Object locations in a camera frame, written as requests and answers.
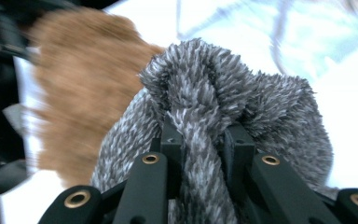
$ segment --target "black machine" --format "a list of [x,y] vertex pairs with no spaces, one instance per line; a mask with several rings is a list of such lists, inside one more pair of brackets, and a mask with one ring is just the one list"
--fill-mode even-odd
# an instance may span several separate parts
[[[256,152],[239,123],[228,127],[224,137],[219,153],[227,187],[234,202],[246,204],[250,223],[358,223],[358,189],[342,189],[333,201],[309,189],[283,158]],[[166,117],[161,137],[135,159],[126,181],[104,193],[72,187],[39,223],[167,223],[168,200],[179,195],[181,145],[181,134]]]

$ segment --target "fuzzy fabric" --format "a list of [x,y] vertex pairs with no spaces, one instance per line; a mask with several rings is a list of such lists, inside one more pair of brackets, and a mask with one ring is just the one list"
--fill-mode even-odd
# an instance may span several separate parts
[[40,169],[66,187],[90,182],[103,137],[143,87],[137,76],[162,48],[144,42],[127,18],[99,10],[54,11],[32,31],[40,54],[34,76],[44,90]]
[[256,75],[240,56],[200,39],[171,45],[141,73],[145,85],[104,138],[91,184],[106,191],[128,177],[134,158],[159,137],[165,114],[186,143],[180,197],[169,223],[242,223],[231,201],[216,141],[239,121],[256,149],[290,161],[312,189],[323,189],[332,148],[306,79]]

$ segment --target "gray towel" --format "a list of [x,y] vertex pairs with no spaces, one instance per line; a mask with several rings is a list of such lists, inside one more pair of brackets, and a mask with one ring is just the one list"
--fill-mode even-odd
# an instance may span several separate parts
[[91,184],[106,191],[128,177],[134,158],[159,137],[166,113],[188,150],[170,223],[242,223],[216,151],[239,121],[256,149],[290,161],[312,189],[324,189],[332,148],[306,79],[252,74],[230,50],[200,39],[171,45],[141,73],[145,84],[104,138]]

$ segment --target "gray fuzzy fabric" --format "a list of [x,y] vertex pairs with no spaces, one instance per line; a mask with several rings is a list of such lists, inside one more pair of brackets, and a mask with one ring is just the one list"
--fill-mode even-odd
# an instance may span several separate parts
[[166,113],[188,150],[170,223],[242,223],[231,201],[216,141],[235,120],[258,150],[291,162],[312,189],[324,189],[332,148],[307,80],[256,75],[240,56],[199,39],[172,45],[141,73],[145,88],[104,138],[91,184],[108,190],[159,137]]

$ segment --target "brown fur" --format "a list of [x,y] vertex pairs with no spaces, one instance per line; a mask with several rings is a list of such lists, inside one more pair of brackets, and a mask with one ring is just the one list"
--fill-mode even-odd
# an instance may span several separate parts
[[142,88],[136,75],[162,48],[130,20],[87,8],[48,14],[32,37],[48,106],[37,111],[47,121],[38,168],[57,171],[66,187],[88,184],[103,137]]

